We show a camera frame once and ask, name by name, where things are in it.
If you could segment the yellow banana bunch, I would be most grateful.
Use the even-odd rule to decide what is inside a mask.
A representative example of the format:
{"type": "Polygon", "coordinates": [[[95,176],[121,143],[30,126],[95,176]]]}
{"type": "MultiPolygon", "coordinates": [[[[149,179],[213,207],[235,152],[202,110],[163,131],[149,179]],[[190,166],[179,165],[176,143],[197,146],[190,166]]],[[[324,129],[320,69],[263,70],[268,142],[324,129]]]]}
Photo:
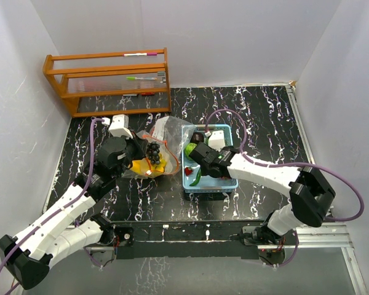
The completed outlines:
{"type": "Polygon", "coordinates": [[[163,175],[167,161],[162,154],[159,154],[159,156],[159,163],[152,163],[147,157],[141,160],[133,160],[130,170],[138,176],[145,176],[147,178],[155,178],[163,175]]]}

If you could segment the black grape bunch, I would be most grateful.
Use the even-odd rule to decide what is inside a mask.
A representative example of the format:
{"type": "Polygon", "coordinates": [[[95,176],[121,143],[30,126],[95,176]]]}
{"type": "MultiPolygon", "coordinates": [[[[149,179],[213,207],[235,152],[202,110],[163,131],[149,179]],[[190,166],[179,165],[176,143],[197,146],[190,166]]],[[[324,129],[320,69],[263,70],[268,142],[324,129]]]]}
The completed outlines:
{"type": "Polygon", "coordinates": [[[146,156],[151,165],[159,165],[161,163],[160,145],[156,141],[148,143],[146,156]]]}

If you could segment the clear zip top bag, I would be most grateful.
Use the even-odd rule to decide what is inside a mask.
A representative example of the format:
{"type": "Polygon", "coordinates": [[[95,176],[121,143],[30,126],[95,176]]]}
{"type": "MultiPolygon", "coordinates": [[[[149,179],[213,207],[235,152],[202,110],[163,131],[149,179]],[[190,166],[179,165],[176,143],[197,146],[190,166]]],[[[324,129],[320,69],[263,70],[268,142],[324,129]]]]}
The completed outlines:
{"type": "Polygon", "coordinates": [[[181,153],[190,142],[196,126],[173,116],[156,120],[150,132],[138,132],[146,141],[146,157],[134,160],[132,167],[124,172],[124,178],[156,178],[175,175],[181,168],[181,153]]]}

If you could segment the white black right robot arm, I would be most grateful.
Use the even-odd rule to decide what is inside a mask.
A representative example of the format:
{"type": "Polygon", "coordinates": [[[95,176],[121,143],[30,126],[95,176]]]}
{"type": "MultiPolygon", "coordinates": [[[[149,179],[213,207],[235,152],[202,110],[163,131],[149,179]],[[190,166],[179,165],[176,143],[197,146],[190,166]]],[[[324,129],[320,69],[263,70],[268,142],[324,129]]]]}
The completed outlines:
{"type": "Polygon", "coordinates": [[[256,162],[232,146],[220,151],[199,143],[189,153],[203,176],[251,181],[289,199],[289,204],[273,211],[264,223],[239,238],[252,244],[276,244],[283,236],[303,225],[320,227],[335,198],[335,191],[318,168],[282,166],[256,162]]]}

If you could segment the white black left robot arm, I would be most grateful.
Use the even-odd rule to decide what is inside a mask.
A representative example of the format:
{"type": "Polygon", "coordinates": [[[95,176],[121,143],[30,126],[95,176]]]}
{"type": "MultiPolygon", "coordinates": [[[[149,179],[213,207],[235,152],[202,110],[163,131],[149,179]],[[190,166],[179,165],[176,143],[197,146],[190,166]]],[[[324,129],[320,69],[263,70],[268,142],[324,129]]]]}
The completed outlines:
{"type": "Polygon", "coordinates": [[[29,290],[74,252],[96,243],[111,244],[114,227],[100,213],[74,229],[68,226],[115,188],[132,162],[145,157],[146,146],[145,140],[132,135],[110,137],[99,149],[92,148],[90,162],[54,205],[25,230],[0,239],[0,269],[7,269],[18,285],[29,290]]]}

